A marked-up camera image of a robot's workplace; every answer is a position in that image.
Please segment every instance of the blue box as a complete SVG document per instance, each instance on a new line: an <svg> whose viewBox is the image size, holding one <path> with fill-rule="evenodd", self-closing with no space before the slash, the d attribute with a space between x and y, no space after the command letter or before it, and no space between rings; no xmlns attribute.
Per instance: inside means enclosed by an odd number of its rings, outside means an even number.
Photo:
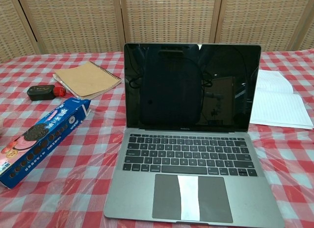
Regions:
<svg viewBox="0 0 314 228"><path fill-rule="evenodd" d="M69 98L0 152L0 182L16 186L88 113L90 100Z"/></svg>

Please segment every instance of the woven rattan screen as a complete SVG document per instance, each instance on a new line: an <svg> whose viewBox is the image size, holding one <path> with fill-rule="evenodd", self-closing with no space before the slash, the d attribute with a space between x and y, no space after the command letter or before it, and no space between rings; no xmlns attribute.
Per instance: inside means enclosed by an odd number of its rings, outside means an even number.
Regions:
<svg viewBox="0 0 314 228"><path fill-rule="evenodd" d="M222 0L216 42L286 51L309 0Z"/></svg>
<svg viewBox="0 0 314 228"><path fill-rule="evenodd" d="M219 13L220 0L216 0ZM208 43L215 0L121 0L127 42Z"/></svg>
<svg viewBox="0 0 314 228"><path fill-rule="evenodd" d="M308 29L307 33L304 36L304 39L301 43L300 50L314 48L314 21L310 28Z"/></svg>
<svg viewBox="0 0 314 228"><path fill-rule="evenodd" d="M120 51L119 0L21 0L47 53Z"/></svg>
<svg viewBox="0 0 314 228"><path fill-rule="evenodd" d="M14 57L38 53L35 39L29 36L31 30L26 27L26 18L22 16L17 0L0 0L0 63Z"/></svg>

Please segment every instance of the gingham tablecloth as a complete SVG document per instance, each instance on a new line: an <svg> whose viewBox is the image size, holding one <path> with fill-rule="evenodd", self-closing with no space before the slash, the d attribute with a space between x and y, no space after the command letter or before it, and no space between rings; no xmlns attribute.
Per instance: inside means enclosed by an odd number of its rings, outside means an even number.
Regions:
<svg viewBox="0 0 314 228"><path fill-rule="evenodd" d="M32 85L55 84L54 69L90 60L123 77L123 54L30 55L0 64L0 147L65 98L31 102ZM314 121L314 49L262 54L261 68L280 71ZM14 189L0 187L0 227L189 227L107 219L103 207L126 126L124 85L91 101L92 112ZM249 133L287 228L314 228L314 131L250 125Z"/></svg>

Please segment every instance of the open notebook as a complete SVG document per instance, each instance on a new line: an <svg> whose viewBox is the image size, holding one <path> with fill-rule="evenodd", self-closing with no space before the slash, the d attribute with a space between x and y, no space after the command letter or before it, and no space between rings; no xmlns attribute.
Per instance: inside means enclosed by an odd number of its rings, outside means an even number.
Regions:
<svg viewBox="0 0 314 228"><path fill-rule="evenodd" d="M250 122L313 129L302 98L278 71L259 70Z"/></svg>
<svg viewBox="0 0 314 228"><path fill-rule="evenodd" d="M54 72L54 79L82 100L93 99L121 83L119 77L90 61Z"/></svg>

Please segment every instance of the black laptop screen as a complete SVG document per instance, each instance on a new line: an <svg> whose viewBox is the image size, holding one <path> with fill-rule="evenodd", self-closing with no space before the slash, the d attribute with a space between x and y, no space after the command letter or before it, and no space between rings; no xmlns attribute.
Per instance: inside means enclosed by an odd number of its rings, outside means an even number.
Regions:
<svg viewBox="0 0 314 228"><path fill-rule="evenodd" d="M260 46L125 44L127 126L247 131Z"/></svg>

